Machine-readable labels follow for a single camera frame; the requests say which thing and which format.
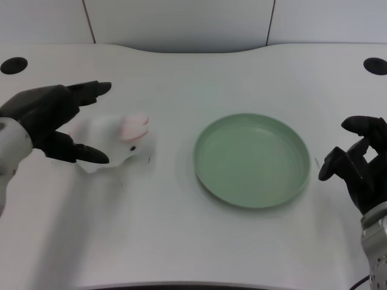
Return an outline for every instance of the panel seam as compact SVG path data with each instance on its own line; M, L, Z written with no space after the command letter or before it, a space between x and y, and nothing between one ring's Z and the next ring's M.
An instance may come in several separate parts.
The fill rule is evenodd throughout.
M268 25L268 32L267 32L267 38L266 38L266 46L268 44L268 37L270 35L270 29L272 29L272 21L273 21L273 15L274 15L274 8L275 7L276 7L276 0L273 0L272 16L270 17L270 23Z
M93 28L91 27L90 17L89 17L89 13L87 12L85 0L82 0L82 3L83 3L83 8L85 9L86 19L87 19L87 23L89 25L91 37L93 38L93 42L96 44L96 38L94 37Z

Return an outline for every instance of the black circular hole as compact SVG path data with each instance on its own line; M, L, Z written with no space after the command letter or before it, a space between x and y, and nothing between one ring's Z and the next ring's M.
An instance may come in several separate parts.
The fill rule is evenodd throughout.
M13 57L6 60L0 66L0 71L3 74L18 74L23 71L28 65L28 61L23 57Z
M384 59L371 57L366 59L363 65L371 74L377 74L378 76L385 76L387 74L387 61Z

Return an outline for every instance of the white wall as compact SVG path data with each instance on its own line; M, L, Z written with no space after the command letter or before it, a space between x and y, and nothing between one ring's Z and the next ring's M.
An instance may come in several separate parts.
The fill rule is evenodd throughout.
M268 44L387 43L387 0L276 0Z
M92 42L81 0L0 1L0 44Z
M157 52L266 45L273 0L86 0L97 43Z
M86 0L97 43L159 52L266 44L274 0ZM387 43L387 0L276 0L268 44ZM93 43L82 0L0 0L0 44Z

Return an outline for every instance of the black cable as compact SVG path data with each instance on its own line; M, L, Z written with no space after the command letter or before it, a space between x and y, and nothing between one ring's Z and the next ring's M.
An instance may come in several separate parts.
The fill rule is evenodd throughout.
M350 287L350 290L355 290L357 287L359 287L361 284L369 280L369 275L365 276L363 279L361 279L359 282L357 282L355 285Z

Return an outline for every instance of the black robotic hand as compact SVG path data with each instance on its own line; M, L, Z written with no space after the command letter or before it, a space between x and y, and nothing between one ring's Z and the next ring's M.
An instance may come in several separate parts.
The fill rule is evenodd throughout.
M354 116L342 127L362 136L347 152L335 147L324 159L321 181L334 174L344 179L355 206L362 214L387 201L387 124L382 118ZM363 157L368 147L378 155L369 163Z
M98 81L73 86L47 86L16 94L0 107L0 117L19 122L29 134L33 147L41 149L47 157L75 163L109 163L101 151L83 144L74 144L67 134L56 132L79 112L79 106L95 103L107 93L111 83Z

